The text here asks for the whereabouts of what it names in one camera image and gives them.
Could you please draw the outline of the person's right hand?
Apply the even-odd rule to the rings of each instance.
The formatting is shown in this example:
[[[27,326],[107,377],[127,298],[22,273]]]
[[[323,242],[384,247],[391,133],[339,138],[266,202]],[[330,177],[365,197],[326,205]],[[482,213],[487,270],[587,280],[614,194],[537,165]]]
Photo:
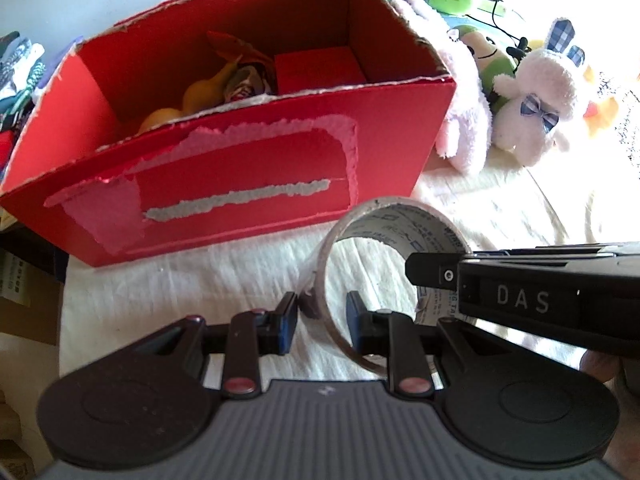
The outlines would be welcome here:
[[[639,400],[622,382],[620,358],[587,350],[579,369],[603,382],[616,396],[620,423],[605,453],[605,461],[627,479],[639,478]]]

